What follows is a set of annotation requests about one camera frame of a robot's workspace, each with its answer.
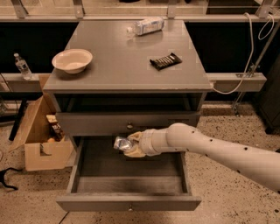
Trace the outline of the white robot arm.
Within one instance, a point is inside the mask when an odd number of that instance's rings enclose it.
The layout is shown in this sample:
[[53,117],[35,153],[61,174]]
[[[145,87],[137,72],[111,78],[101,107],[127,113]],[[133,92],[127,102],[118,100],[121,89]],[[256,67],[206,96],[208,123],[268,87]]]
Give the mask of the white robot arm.
[[207,156],[256,183],[280,192],[280,154],[253,146],[231,143],[202,134],[184,123],[166,129],[147,129],[129,136],[134,144],[125,152],[131,158],[166,152],[192,152]]

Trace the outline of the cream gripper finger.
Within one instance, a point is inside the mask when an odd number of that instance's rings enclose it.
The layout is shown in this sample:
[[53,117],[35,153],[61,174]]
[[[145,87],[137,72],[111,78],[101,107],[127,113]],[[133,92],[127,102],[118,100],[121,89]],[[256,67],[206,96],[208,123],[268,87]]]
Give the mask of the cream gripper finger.
[[141,139],[141,137],[142,137],[142,132],[141,131],[138,131],[138,132],[135,132],[135,133],[133,133],[133,134],[131,134],[131,135],[129,135],[128,136],[128,139],[130,140],[130,141],[140,141],[140,139]]
[[143,158],[146,156],[146,154],[136,145],[133,147],[133,151],[125,152],[124,155],[130,158]]

